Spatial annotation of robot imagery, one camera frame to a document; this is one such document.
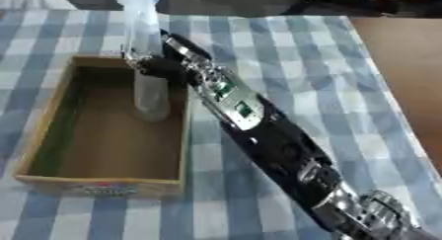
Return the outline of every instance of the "wooden table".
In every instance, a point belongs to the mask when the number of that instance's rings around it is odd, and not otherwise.
[[[351,21],[442,174],[442,20]]]

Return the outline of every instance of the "robotic hand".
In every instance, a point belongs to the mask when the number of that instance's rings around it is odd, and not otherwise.
[[[299,126],[191,41],[162,31],[165,57],[124,53],[142,74],[185,82],[223,129],[289,197],[339,239],[431,240],[394,197],[359,196]]]

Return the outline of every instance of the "checkered tablecloth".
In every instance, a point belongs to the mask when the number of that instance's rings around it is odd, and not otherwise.
[[[302,126],[358,192],[395,195],[442,235],[440,179],[345,17],[162,16]],[[0,22],[0,239],[329,239],[195,104],[185,194],[47,197],[11,173],[75,53],[118,55],[120,12],[8,12]]]

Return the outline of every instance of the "wooden tray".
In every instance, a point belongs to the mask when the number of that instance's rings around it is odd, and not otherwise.
[[[179,194],[184,187],[187,89],[170,85],[170,115],[146,122],[134,108],[133,75],[119,58],[73,57],[15,177],[51,193]]]

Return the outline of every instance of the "clear plastic bottle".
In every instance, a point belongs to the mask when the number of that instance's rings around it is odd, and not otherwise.
[[[162,55],[158,0],[117,0],[124,7],[124,52],[132,56]],[[135,71],[134,104],[147,121],[163,120],[170,111],[168,82]]]

